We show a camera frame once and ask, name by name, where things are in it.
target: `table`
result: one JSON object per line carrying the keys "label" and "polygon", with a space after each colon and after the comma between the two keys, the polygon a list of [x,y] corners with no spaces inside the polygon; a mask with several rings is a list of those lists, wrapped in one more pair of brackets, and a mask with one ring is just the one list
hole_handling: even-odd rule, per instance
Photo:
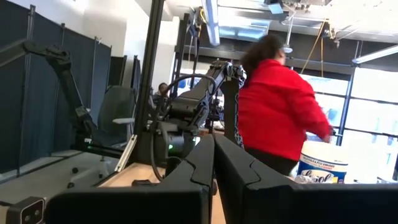
{"label": "table", "polygon": [[[165,170],[159,168],[159,172],[164,174]],[[151,166],[134,163],[101,184],[100,187],[129,187],[134,180],[158,182]],[[223,205],[221,204],[221,198],[218,192],[219,191],[213,196],[211,223],[225,224]]]}

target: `woman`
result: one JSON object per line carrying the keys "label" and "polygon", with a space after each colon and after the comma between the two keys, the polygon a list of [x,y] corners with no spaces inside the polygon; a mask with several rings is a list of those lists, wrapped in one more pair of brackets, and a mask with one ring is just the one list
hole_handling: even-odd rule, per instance
{"label": "woman", "polygon": [[239,133],[245,150],[289,175],[300,159],[306,131],[330,142],[333,128],[315,93],[297,72],[284,66],[283,44],[267,35],[241,59],[247,80],[239,92]]}

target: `white container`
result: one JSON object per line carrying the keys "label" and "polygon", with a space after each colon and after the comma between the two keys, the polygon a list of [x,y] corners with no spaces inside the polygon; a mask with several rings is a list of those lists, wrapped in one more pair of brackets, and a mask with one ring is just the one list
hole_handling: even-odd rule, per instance
{"label": "white container", "polygon": [[348,153],[342,147],[324,142],[304,142],[297,175],[316,176],[319,183],[343,183],[347,169]]}

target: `red sweater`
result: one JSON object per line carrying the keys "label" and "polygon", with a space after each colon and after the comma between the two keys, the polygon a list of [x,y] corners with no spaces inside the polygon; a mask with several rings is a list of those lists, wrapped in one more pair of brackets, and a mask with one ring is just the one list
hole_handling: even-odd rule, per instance
{"label": "red sweater", "polygon": [[245,147],[298,161],[305,132],[324,139],[331,126],[300,75],[264,60],[239,91],[239,133]]}

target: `chair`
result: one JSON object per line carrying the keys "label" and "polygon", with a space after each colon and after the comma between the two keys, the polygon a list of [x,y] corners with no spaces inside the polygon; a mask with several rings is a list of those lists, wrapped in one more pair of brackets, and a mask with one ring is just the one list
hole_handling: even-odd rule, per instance
{"label": "chair", "polygon": [[[134,109],[136,97],[133,89],[123,86],[109,87],[104,96],[98,115],[98,130],[93,133],[96,144],[112,148],[123,149],[132,135],[134,126]],[[77,167],[72,169],[76,174],[71,178],[68,188],[86,185],[87,182],[97,182],[109,175],[110,161],[101,156],[98,167],[92,167],[79,172]]]}

